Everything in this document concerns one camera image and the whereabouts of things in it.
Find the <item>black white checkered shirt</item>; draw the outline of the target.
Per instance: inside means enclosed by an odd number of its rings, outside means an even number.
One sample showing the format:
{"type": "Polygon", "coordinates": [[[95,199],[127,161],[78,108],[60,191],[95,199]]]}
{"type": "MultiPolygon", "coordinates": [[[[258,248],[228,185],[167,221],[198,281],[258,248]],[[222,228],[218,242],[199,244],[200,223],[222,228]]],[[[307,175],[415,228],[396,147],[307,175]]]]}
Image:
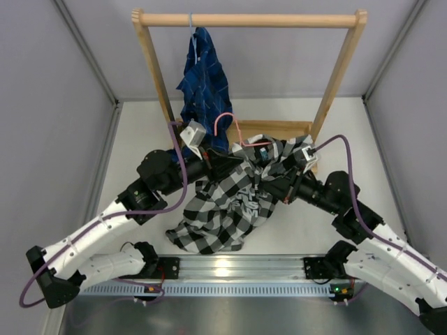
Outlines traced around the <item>black white checkered shirt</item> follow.
{"type": "Polygon", "coordinates": [[[288,172],[286,159],[299,156],[309,143],[307,135],[289,140],[255,135],[243,145],[234,143],[230,153],[242,163],[219,182],[195,183],[196,194],[186,204],[182,220],[165,232],[168,240],[186,252],[203,255],[240,250],[278,202],[261,184],[288,172]]]}

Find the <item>pink wire hanger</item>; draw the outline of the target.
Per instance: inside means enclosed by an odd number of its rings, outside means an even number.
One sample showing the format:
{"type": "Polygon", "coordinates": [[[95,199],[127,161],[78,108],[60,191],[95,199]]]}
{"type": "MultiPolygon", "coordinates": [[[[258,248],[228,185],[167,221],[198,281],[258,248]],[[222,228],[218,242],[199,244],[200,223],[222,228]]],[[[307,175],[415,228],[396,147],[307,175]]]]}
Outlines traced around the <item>pink wire hanger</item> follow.
{"type": "Polygon", "coordinates": [[[234,116],[233,113],[231,112],[224,112],[221,113],[214,121],[214,136],[216,137],[218,135],[218,123],[220,121],[221,118],[223,118],[224,116],[229,116],[232,118],[232,121],[235,122],[235,127],[236,127],[236,131],[237,131],[237,138],[239,140],[239,145],[241,147],[261,147],[264,145],[269,145],[270,142],[257,142],[257,143],[246,143],[244,142],[244,140],[242,139],[242,131],[240,130],[237,118],[234,116]]]}

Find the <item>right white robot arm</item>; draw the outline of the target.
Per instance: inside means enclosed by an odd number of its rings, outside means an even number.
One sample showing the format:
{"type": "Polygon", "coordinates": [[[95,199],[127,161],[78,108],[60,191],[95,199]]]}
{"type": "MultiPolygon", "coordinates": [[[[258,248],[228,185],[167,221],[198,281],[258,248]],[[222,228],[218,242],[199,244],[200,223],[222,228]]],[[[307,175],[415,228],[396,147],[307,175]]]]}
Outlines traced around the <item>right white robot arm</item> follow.
{"type": "Polygon", "coordinates": [[[290,171],[261,187],[283,203],[303,200],[335,218],[343,236],[325,255],[334,277],[358,278],[405,305],[433,334],[446,333],[446,271],[399,237],[382,217],[358,201],[360,191],[345,171],[325,182],[290,171]]]}

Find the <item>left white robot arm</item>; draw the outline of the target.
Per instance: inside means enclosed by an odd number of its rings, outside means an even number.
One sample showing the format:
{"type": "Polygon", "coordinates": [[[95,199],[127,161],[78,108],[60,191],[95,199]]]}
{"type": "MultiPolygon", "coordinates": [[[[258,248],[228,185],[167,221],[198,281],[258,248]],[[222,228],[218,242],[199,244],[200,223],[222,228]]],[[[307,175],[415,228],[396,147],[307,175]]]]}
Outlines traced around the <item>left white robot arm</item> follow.
{"type": "Polygon", "coordinates": [[[97,252],[120,235],[176,209],[176,204],[167,204],[164,195],[186,192],[191,182],[202,177],[220,181],[242,161],[211,148],[200,148],[198,156],[178,162],[167,151],[149,152],[137,168],[139,177],[97,217],[55,244],[34,246],[26,252],[33,271],[30,281],[38,284],[43,302],[48,308],[59,308],[82,290],[111,278],[136,274],[153,277],[158,257],[147,242],[138,242],[129,252],[97,252]]]}

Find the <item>blue plaid shirt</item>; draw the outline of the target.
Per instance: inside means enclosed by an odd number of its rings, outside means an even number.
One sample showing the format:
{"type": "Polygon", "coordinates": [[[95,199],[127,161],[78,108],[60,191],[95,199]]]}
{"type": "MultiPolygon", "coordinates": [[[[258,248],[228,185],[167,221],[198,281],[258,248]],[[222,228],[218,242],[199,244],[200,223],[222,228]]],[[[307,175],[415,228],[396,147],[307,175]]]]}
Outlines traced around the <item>blue plaid shirt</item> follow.
{"type": "Polygon", "coordinates": [[[226,131],[233,119],[228,80],[218,59],[211,35],[204,27],[194,31],[186,57],[184,77],[177,86],[183,93],[182,121],[194,120],[206,131],[204,143],[227,152],[226,131]]]}

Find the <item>wooden clothes rack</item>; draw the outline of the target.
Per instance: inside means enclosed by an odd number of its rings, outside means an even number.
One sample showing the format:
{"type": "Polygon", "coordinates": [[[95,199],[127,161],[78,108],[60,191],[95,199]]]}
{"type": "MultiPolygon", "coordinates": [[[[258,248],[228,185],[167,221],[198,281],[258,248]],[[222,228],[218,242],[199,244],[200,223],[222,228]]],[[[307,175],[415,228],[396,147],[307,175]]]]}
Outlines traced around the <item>wooden clothes rack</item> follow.
{"type": "MultiPolygon", "coordinates": [[[[145,13],[144,10],[139,8],[134,9],[131,13],[131,21],[158,95],[163,114],[163,119],[161,120],[163,127],[166,127],[169,121],[174,121],[175,117],[149,29],[151,27],[187,27],[189,25],[188,16],[186,13],[145,13]]],[[[311,139],[316,141],[366,27],[368,13],[364,9],[358,9],[352,15],[193,14],[192,20],[194,27],[207,28],[345,29],[346,36],[344,42],[313,121],[254,119],[238,121],[242,135],[249,137],[259,133],[266,133],[279,139],[288,139],[296,135],[310,135],[311,139]]],[[[230,142],[238,140],[235,123],[230,126],[227,134],[230,142]]]]}

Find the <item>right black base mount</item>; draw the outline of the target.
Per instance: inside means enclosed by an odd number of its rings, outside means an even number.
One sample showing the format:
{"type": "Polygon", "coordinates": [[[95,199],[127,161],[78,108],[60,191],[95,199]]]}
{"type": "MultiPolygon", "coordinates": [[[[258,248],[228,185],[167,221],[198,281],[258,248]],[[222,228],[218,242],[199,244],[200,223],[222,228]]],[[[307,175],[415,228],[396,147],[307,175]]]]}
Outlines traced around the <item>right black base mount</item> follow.
{"type": "Polygon", "coordinates": [[[305,277],[313,282],[323,285],[340,275],[339,267],[325,257],[303,258],[305,277]]]}

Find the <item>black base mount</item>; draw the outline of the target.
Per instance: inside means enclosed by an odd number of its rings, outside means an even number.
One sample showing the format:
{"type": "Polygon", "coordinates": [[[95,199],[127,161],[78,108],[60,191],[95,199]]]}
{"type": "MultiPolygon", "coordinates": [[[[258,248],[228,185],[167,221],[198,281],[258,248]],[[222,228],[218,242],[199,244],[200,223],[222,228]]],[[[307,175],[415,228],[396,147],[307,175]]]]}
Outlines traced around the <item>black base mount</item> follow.
{"type": "Polygon", "coordinates": [[[340,275],[339,267],[325,257],[303,258],[305,277],[313,282],[323,285],[340,275]]]}
{"type": "Polygon", "coordinates": [[[156,269],[152,274],[153,279],[177,280],[179,278],[180,258],[160,257],[156,269]]]}

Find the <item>aluminium mounting rail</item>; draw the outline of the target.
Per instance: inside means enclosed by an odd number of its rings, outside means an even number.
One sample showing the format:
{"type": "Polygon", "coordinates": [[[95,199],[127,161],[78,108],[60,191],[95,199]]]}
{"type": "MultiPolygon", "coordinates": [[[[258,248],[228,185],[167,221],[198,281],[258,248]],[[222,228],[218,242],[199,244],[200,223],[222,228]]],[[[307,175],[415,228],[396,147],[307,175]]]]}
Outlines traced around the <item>aluminium mounting rail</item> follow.
{"type": "Polygon", "coordinates": [[[323,255],[164,255],[180,258],[177,281],[306,281],[303,258],[323,255]]]}

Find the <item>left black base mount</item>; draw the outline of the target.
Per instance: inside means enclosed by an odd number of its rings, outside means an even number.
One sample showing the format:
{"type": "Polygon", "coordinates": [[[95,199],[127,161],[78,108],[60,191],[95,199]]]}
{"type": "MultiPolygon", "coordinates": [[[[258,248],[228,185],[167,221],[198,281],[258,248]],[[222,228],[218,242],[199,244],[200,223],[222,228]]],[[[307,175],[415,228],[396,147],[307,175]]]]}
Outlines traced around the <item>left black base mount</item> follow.
{"type": "Polygon", "coordinates": [[[177,280],[179,278],[180,258],[160,257],[156,269],[152,274],[153,279],[177,280]]]}

